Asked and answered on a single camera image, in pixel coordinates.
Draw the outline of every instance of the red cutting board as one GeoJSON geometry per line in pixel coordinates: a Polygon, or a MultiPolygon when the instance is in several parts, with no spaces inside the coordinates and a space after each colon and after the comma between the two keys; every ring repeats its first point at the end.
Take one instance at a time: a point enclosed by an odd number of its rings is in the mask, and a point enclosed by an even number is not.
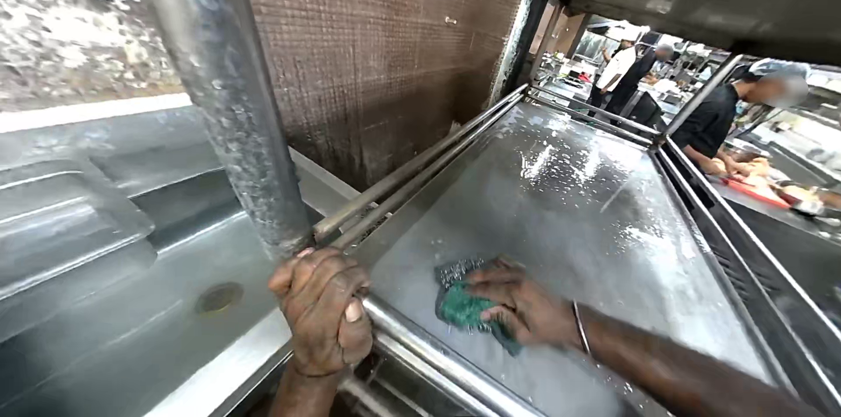
{"type": "Polygon", "coordinates": [[[723,182],[725,186],[728,186],[731,189],[735,189],[735,190],[740,191],[740,192],[744,192],[745,194],[748,194],[749,196],[751,196],[751,197],[753,197],[757,200],[766,201],[766,202],[770,203],[771,205],[776,205],[777,207],[782,207],[782,208],[791,207],[788,204],[788,202],[786,202],[782,198],[778,197],[777,194],[774,194],[773,192],[770,192],[773,195],[773,197],[768,197],[767,195],[765,195],[761,191],[758,191],[759,189],[757,187],[751,186],[749,184],[745,184],[743,182],[739,182],[738,180],[735,180],[732,177],[721,179],[721,182],[723,182]]]}

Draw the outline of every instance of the hand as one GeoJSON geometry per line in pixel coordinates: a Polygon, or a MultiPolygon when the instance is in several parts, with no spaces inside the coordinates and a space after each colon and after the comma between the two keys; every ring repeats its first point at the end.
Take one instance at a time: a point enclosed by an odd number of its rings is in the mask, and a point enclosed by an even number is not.
{"type": "Polygon", "coordinates": [[[552,297],[521,268],[496,260],[494,268],[473,272],[468,282],[471,294],[499,304],[482,312],[482,320],[504,325],[521,345],[580,347],[569,302],[552,297]]]}
{"type": "Polygon", "coordinates": [[[293,365],[300,375],[330,376],[371,352],[371,322],[353,297],[369,285],[357,261],[335,248],[308,248],[274,272],[268,286],[292,329],[293,365]]]}
{"type": "Polygon", "coordinates": [[[753,172],[751,166],[747,163],[729,163],[726,164],[726,169],[730,175],[742,175],[744,177],[749,177],[753,172]]]}
{"type": "Polygon", "coordinates": [[[710,159],[699,164],[700,169],[708,175],[727,175],[728,173],[724,167],[724,163],[720,159],[710,159]]]}

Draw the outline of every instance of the metal bangle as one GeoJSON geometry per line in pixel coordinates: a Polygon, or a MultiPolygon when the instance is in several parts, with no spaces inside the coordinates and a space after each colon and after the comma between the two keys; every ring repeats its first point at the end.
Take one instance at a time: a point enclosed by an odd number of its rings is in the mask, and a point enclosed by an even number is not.
{"type": "Polygon", "coordinates": [[[581,314],[578,310],[578,301],[573,300],[573,316],[575,317],[575,326],[578,328],[579,331],[579,339],[581,340],[581,347],[583,348],[584,353],[588,355],[593,355],[590,351],[590,342],[587,341],[587,334],[583,332],[583,321],[581,320],[581,314]]]}

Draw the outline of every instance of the brown tiled wall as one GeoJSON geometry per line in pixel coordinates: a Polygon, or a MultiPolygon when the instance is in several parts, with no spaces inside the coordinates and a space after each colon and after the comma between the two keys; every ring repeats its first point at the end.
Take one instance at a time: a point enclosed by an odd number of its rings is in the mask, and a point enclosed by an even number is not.
{"type": "Polygon", "coordinates": [[[478,113],[519,0],[251,3],[289,143],[363,189],[478,113]]]}

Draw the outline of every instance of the scrub sponge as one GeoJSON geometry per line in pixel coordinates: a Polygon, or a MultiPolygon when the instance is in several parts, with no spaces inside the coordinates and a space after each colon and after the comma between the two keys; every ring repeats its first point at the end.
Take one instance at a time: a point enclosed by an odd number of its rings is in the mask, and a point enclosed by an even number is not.
{"type": "Polygon", "coordinates": [[[436,267],[436,279],[441,285],[436,300],[436,316],[443,322],[459,329],[478,330],[491,333],[512,356],[517,356],[522,346],[513,340],[505,327],[497,322],[485,322],[481,319],[482,311],[496,305],[486,298],[470,295],[465,277],[484,267],[485,261],[469,258],[436,267]]]}

